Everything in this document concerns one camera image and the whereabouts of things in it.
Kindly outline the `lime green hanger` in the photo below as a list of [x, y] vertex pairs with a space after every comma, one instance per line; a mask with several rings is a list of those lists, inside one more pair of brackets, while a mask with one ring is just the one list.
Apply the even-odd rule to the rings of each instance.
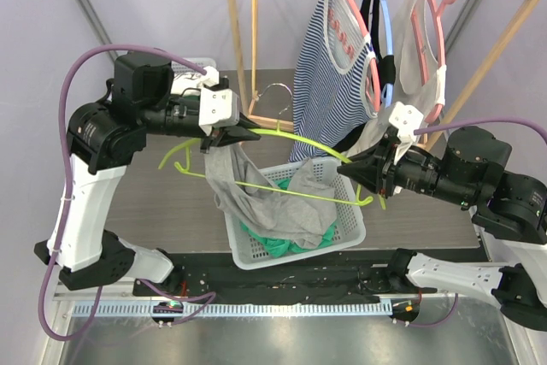
[[[272, 83], [268, 85], [264, 91], [259, 92], [255, 97], [251, 99], [250, 104], [250, 114], [253, 111], [254, 107], [258, 104], [259, 99], [267, 93], [267, 91], [271, 88], [275, 87], [281, 87], [284, 90], [288, 91], [290, 96], [292, 96], [291, 88], [284, 84], [284, 83]], [[253, 129], [253, 132], [261, 135], [266, 136], [267, 138], [282, 138], [286, 140], [290, 140], [291, 142], [304, 142], [305, 144], [320, 148], [324, 150], [328, 157], [317, 157], [317, 160], [327, 160], [327, 159], [337, 159], [338, 161], [342, 162], [343, 164], [348, 163], [350, 160], [343, 154], [338, 153], [334, 149], [327, 148], [325, 145], [321, 145], [319, 143], [314, 142], [313, 140], [301, 138], [300, 136], [297, 136], [294, 133], [286, 131], [286, 126], [288, 125], [287, 121], [282, 121], [280, 117], [283, 115], [284, 112], [289, 110], [291, 108], [291, 103], [288, 103], [288, 105], [282, 109], [278, 114], [278, 119], [274, 120], [273, 122], [268, 121], [266, 117], [260, 117], [256, 115], [251, 115], [254, 122], [256, 123], [264, 123], [269, 125], [274, 125], [274, 129], [271, 128], [256, 128]], [[191, 147], [193, 145], [196, 145], [200, 142], [200, 139], [198, 138], [190, 138], [186, 141], [182, 142], [181, 144], [178, 144], [174, 146], [171, 150], [169, 150], [165, 156], [162, 158], [158, 165], [158, 169], [162, 170], [167, 164], [169, 159], [175, 155], [177, 152], [184, 151], [185, 153], [185, 164], [181, 165], [179, 162], [174, 162], [175, 168], [182, 174], [204, 178], [204, 174], [197, 174], [191, 171]], [[259, 161], [259, 164], [262, 165], [264, 162], [268, 162], [270, 165], [276, 166], [276, 167], [289, 167], [289, 166], [296, 166], [297, 164], [295, 162], [288, 162], [288, 145], [282, 144], [282, 143], [273, 143], [270, 142], [267, 145], [262, 144], [261, 149], [259, 152], [261, 153], [262, 157], [268, 158], [267, 160], [264, 159], [263, 161]]]

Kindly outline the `grey tank top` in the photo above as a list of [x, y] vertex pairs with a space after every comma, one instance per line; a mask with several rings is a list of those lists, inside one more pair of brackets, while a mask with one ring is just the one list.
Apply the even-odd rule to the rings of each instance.
[[334, 189], [316, 179], [310, 160], [291, 177], [288, 194], [276, 191], [277, 185], [238, 145], [212, 149], [204, 166], [217, 207], [262, 238], [312, 250], [322, 246], [337, 220]]

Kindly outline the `green tank top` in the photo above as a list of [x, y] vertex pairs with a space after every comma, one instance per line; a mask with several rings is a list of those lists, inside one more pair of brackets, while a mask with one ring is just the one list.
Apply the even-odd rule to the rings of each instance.
[[300, 170], [293, 177], [266, 182], [263, 189], [243, 186], [246, 203], [241, 229], [279, 258], [332, 245], [337, 225], [334, 190]]

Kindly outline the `blue striped tank top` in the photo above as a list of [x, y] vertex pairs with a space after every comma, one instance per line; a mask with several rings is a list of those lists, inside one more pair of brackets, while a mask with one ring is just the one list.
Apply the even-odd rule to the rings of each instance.
[[367, 116], [352, 74], [339, 74], [331, 64], [324, 40], [324, 0], [310, 17], [293, 80], [293, 132], [339, 152], [340, 143], [373, 118]]

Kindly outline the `pink wavy hanger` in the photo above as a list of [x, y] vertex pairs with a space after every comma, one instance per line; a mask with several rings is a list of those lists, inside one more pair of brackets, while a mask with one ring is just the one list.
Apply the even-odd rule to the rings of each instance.
[[380, 109], [379, 76], [371, 36], [354, 0], [324, 0], [324, 40], [331, 64], [339, 74], [352, 74], [367, 116]]

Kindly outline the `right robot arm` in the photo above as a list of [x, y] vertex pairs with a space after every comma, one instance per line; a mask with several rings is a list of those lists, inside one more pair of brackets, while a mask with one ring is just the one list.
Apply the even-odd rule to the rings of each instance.
[[372, 148], [351, 157], [338, 173], [385, 198], [401, 188], [474, 209], [471, 221], [512, 250], [514, 266], [484, 268], [397, 249], [386, 269], [397, 292], [436, 289], [473, 297], [499, 309], [512, 322], [546, 329], [546, 186], [507, 170], [512, 148], [477, 126], [452, 132], [442, 157], [419, 147], [403, 156], [395, 128]]

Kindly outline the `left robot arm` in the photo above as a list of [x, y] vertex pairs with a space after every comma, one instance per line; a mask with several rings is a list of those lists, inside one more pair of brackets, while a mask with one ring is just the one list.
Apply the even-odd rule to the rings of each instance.
[[183, 268], [164, 250], [146, 249], [105, 227], [110, 204], [133, 156], [151, 134], [195, 138], [203, 152], [258, 140], [257, 125], [238, 110], [226, 79], [203, 71], [198, 96], [172, 90], [172, 58], [132, 50], [115, 60], [107, 93], [62, 115], [66, 183], [55, 231], [34, 247], [60, 281], [77, 291], [130, 277], [165, 296], [180, 291]]

